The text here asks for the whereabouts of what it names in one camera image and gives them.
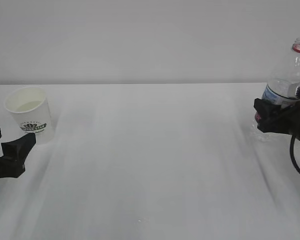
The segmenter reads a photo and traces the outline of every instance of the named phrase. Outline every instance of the water bottle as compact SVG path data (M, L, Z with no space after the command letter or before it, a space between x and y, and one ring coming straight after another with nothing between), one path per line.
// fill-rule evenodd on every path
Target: water bottle
M298 99L288 97L288 89L295 83L300 83L300 37L295 40L291 51L272 72L262 99L281 106L281 109L294 105ZM258 122L260 119L256 113L255 120Z

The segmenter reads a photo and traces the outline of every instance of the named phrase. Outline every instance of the white table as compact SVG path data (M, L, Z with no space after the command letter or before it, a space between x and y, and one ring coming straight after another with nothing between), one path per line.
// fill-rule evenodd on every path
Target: white table
M0 240L300 240L289 139L254 128L265 84L43 87L56 135L0 179Z

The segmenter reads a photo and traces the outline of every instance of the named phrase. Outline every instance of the white paper cup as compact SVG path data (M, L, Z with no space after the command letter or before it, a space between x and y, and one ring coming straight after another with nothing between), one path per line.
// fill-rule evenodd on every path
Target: white paper cup
M25 133L35 133L37 144L53 139L47 95L41 87L27 86L15 90L6 97L4 107Z

